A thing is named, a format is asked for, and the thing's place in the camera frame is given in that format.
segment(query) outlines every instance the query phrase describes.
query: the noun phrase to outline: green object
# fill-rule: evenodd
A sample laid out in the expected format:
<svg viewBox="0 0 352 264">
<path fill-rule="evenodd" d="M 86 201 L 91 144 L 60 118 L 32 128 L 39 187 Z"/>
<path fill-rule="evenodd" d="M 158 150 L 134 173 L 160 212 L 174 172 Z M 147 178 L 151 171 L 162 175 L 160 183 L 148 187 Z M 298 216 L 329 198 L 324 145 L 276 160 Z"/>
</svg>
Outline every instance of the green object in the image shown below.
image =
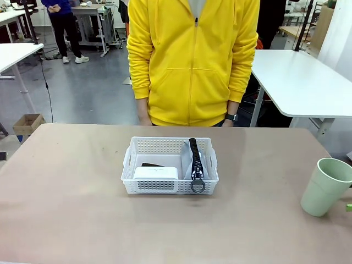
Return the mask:
<svg viewBox="0 0 352 264">
<path fill-rule="evenodd" d="M 336 6 L 336 1 L 337 0 L 329 0 L 328 1 L 328 8 L 335 8 L 335 6 Z"/>
<path fill-rule="evenodd" d="M 318 161 L 301 206 L 312 216 L 323 216 L 352 184 L 352 167 L 334 158 Z"/>
</svg>

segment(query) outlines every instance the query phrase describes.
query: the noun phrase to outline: hand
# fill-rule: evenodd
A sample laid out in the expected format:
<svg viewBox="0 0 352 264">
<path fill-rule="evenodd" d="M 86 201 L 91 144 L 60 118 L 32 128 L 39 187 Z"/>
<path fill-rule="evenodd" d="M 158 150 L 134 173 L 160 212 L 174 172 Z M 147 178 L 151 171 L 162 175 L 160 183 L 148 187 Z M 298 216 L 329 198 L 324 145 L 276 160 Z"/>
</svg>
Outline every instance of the hand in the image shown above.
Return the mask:
<svg viewBox="0 0 352 264">
<path fill-rule="evenodd" d="M 54 8 L 52 6 L 49 6 L 48 10 L 49 10 L 50 13 L 55 13 Z"/>
<path fill-rule="evenodd" d="M 139 118 L 139 124 L 140 125 L 147 125 L 147 126 L 152 126 L 152 122 L 150 121 L 150 118 L 149 117 L 142 117 L 142 118 Z"/>
<path fill-rule="evenodd" d="M 229 119 L 225 119 L 224 123 L 222 124 L 223 128 L 232 128 L 233 127 L 233 122 Z"/>
<path fill-rule="evenodd" d="M 56 4 L 56 5 L 53 6 L 53 9 L 54 9 L 54 12 L 57 13 L 57 12 L 59 12 L 61 10 L 61 7 L 58 4 Z"/>
</svg>

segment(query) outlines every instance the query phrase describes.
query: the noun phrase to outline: wristwatch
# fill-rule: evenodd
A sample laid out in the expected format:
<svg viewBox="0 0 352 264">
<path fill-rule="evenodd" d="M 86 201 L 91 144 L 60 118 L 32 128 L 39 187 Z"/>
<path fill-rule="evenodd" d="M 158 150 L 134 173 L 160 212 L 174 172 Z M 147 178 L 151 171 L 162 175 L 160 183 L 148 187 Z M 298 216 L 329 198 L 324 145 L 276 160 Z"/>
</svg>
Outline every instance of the wristwatch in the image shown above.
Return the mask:
<svg viewBox="0 0 352 264">
<path fill-rule="evenodd" d="M 225 115 L 225 119 L 229 119 L 229 120 L 231 120 L 231 121 L 236 121 L 236 116 L 237 116 L 237 114 L 226 114 Z"/>
</svg>

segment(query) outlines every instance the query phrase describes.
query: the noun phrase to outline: person in yellow hoodie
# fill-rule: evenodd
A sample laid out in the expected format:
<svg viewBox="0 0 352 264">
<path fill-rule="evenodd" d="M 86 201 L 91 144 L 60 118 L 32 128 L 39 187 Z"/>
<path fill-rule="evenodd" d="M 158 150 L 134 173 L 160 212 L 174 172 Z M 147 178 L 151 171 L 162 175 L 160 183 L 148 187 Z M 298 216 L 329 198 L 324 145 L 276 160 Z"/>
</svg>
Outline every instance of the person in yellow hoodie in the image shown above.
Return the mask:
<svg viewBox="0 0 352 264">
<path fill-rule="evenodd" d="M 232 127 L 260 0 L 130 0 L 127 49 L 141 125 Z"/>
</svg>

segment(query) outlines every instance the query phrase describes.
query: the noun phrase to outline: sleeve cuff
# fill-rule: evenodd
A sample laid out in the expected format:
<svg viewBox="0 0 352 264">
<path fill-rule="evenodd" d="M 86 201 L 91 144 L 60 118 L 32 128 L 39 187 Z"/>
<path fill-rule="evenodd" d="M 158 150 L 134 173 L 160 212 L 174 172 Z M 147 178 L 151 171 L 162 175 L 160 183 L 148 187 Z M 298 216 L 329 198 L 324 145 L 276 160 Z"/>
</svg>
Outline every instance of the sleeve cuff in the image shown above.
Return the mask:
<svg viewBox="0 0 352 264">
<path fill-rule="evenodd" d="M 136 99 L 143 99 L 149 97 L 149 86 L 142 86 L 133 88 L 134 90 L 134 97 Z"/>
<path fill-rule="evenodd" d="M 229 100 L 240 103 L 245 91 L 237 91 L 237 90 L 230 90 L 230 97 Z"/>
</svg>

